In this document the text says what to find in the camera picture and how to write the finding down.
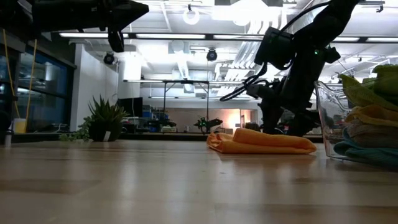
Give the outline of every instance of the orange towel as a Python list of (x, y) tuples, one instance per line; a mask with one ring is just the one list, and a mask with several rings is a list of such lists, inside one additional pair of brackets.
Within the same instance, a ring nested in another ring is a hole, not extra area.
[(239, 128), (235, 135), (211, 133), (207, 146), (225, 154), (308, 154), (317, 147), (308, 139), (264, 134), (250, 129)]

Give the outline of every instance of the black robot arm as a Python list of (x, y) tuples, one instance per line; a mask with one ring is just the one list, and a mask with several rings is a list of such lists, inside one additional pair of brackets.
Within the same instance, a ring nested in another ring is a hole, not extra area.
[(288, 34), (269, 28), (264, 36), (255, 62), (267, 66), (271, 63), (280, 70), (288, 69), (287, 77), (275, 86), (246, 86), (247, 93), (262, 98), (259, 104), (263, 113), (265, 133), (274, 134), (275, 127), (285, 109), (295, 114), (287, 134), (303, 136), (319, 125), (319, 115), (307, 111), (314, 82), (319, 79), (325, 62), (333, 63), (340, 58), (330, 42), (345, 29), (351, 13), (360, 0), (332, 0), (313, 22)]

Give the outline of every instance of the wooden table surface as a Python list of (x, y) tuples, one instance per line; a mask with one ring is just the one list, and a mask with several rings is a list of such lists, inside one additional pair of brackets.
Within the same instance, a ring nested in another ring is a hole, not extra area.
[(0, 223), (398, 222), (398, 174), (312, 155), (222, 155), (204, 142), (0, 149)]

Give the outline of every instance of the blue cloth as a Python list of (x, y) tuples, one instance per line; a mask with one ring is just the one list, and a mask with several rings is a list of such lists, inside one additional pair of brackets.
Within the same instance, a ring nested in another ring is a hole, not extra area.
[(334, 146), (337, 154), (354, 159), (364, 159), (368, 163), (379, 166), (398, 167), (398, 149), (391, 148), (366, 148), (358, 146), (343, 130), (344, 141)]

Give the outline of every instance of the monitor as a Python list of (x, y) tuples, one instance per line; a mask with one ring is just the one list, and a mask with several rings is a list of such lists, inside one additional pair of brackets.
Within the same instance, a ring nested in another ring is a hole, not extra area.
[(119, 99), (118, 105), (122, 106), (128, 116), (142, 117), (142, 97)]

